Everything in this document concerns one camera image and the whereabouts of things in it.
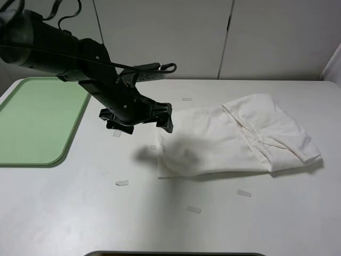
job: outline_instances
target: white wall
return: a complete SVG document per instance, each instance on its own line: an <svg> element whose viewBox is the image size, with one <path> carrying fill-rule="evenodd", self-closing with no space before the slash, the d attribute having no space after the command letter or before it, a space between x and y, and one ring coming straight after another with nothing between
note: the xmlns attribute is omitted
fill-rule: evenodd
<svg viewBox="0 0 341 256"><path fill-rule="evenodd" d="M341 42L340 0L236 0L221 79L317 80Z"/></svg>
<svg viewBox="0 0 341 256"><path fill-rule="evenodd" d="M341 44L324 69L322 78L341 87Z"/></svg>

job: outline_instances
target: small plastic piece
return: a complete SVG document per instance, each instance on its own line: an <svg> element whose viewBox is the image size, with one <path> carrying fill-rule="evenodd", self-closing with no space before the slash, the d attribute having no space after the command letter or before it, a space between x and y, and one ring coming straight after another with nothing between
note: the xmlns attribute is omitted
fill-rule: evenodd
<svg viewBox="0 0 341 256"><path fill-rule="evenodd" d="M195 213L201 213L201 209L200 208L195 208L195 207L192 207L192 206L189 206L187 205L187 210L190 211L190 212L195 212Z"/></svg>
<svg viewBox="0 0 341 256"><path fill-rule="evenodd" d="M248 196L248 197L251 197L251 193L249 192L246 192L244 190L240 190L238 189L238 192L237 192L238 195L242 195L242 196Z"/></svg>
<svg viewBox="0 0 341 256"><path fill-rule="evenodd" d="M116 181L116 186L119 186L119 187L128 186L128 184L129 184L129 181L127 180Z"/></svg>
<svg viewBox="0 0 341 256"><path fill-rule="evenodd" d="M121 136L121 133L122 133L121 131L115 130L115 131L113 132L113 136L119 138L119 137Z"/></svg>

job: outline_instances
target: fabric fold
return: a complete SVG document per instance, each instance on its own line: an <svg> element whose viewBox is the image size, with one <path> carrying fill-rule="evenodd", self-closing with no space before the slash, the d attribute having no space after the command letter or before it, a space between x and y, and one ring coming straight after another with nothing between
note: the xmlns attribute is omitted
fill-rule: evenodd
<svg viewBox="0 0 341 256"><path fill-rule="evenodd" d="M173 112L174 131L157 130L158 177L223 171L277 171L312 164L321 153L270 95Z"/></svg>

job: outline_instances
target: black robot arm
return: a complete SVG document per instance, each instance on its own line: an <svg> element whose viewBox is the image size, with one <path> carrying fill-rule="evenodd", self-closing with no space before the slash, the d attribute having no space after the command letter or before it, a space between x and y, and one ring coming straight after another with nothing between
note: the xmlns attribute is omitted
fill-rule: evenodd
<svg viewBox="0 0 341 256"><path fill-rule="evenodd" d="M4 10L0 13L0 57L5 62L53 73L62 81L78 82L106 107L100 118L107 121L108 129L132 134L134 125L156 122L157 127L172 132L172 105L141 95L135 84L162 79L175 71L175 64L129 67L111 63L103 44L89 38L79 40L28 10L7 26L13 15ZM118 75L115 66L127 68Z"/></svg>

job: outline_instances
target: black cable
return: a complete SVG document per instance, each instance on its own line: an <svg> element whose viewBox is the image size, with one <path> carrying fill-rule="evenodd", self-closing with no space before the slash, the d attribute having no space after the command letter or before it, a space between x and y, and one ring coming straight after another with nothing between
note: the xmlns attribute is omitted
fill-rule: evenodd
<svg viewBox="0 0 341 256"><path fill-rule="evenodd" d="M167 64L168 67L173 67L172 70L139 69L139 68L123 65L123 64L118 64L118 63L113 63L113 62L106 62L106 61L98 60L98 59L90 59L90 58L88 58L86 56L83 56L83 55L77 54L77 53L69 54L67 52L55 51L55 50L51 50L51 49L46 48L46 47L41 47L41 46L37 47L37 46L34 46L34 45L30 45L30 44L0 42L0 46L2 46L2 47L30 49L30 50L34 50L34 51L53 53L53 54L57 54L57 55L60 55L60 56L65 56L65 57L69 57L69 58L73 58L73 59L85 60L85 61L88 61L88 62L92 62L92 63L96 63L96 64L101 64L101 65L104 65L104 66L129 69L129 70L136 71L138 73L171 74L171 73L174 73L176 71L176 69L177 69L177 66L176 66L175 63Z"/></svg>
<svg viewBox="0 0 341 256"><path fill-rule="evenodd" d="M60 23L62 22L62 20L69 19L69 18L73 18L73 17L75 17L75 16L77 16L77 15L80 14L80 12L81 12L81 10L82 10L82 3L80 2L80 0L77 0L77 2L78 2L78 10L77 10L77 12L76 12L74 15L65 16L65 17L61 18L61 19L58 21L58 28L59 28L59 29L61 29L61 28L60 28Z"/></svg>
<svg viewBox="0 0 341 256"><path fill-rule="evenodd" d="M43 20L52 20L58 12L59 5L63 0L55 0L50 15Z"/></svg>
<svg viewBox="0 0 341 256"><path fill-rule="evenodd" d="M14 3L15 0L7 0L3 6L0 8L0 12L4 12L7 10L7 8ZM16 20L20 17L20 15L23 12L23 9L25 7L25 0L20 0L18 9L15 11L14 15L10 18L8 22L3 26L3 29L6 29L10 27L13 23L16 22Z"/></svg>

